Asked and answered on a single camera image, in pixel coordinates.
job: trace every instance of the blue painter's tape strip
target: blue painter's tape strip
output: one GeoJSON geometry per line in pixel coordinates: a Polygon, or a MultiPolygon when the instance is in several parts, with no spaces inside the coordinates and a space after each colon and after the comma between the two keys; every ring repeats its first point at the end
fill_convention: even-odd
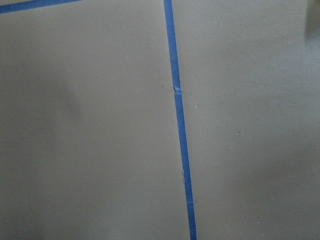
{"type": "Polygon", "coordinates": [[[8,5],[0,6],[0,14],[41,8],[41,7],[57,5],[57,4],[65,4],[65,3],[76,2],[76,1],[80,1],[80,0],[32,0],[32,1],[12,3],[8,5]]]}
{"type": "Polygon", "coordinates": [[[193,193],[192,193],[191,174],[190,174],[190,165],[189,165],[189,156],[188,156],[185,116],[184,116],[184,107],[183,107],[182,93],[181,93],[181,86],[180,86],[174,14],[173,14],[171,0],[164,0],[164,12],[165,12],[166,31],[167,31],[168,43],[169,43],[172,83],[173,83],[173,89],[175,92],[174,101],[175,101],[175,110],[176,110],[176,117],[177,117],[177,123],[178,123],[190,239],[197,240],[197,228],[196,228],[195,208],[194,208],[194,199],[193,199],[193,193]]]}

